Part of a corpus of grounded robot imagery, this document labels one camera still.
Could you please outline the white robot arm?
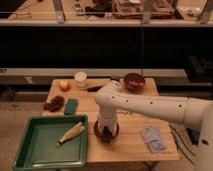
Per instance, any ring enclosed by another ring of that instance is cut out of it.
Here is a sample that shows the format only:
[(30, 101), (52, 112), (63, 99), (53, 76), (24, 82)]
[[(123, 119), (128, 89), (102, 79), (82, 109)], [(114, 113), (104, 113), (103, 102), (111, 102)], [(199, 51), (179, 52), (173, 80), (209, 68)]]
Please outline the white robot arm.
[(200, 131), (194, 171), (213, 171), (213, 101), (189, 97), (133, 95), (121, 92), (119, 81), (109, 81), (97, 91), (98, 130), (114, 132), (117, 110), (183, 124)]

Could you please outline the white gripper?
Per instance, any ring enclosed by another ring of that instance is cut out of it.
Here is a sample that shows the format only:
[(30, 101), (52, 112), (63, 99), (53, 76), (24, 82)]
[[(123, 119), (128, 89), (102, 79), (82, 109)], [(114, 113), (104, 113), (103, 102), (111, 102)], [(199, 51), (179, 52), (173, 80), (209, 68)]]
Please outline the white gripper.
[(102, 131), (105, 127), (107, 127), (110, 131), (116, 130), (117, 117), (113, 116), (103, 116), (99, 114), (97, 116), (98, 121), (98, 129)]

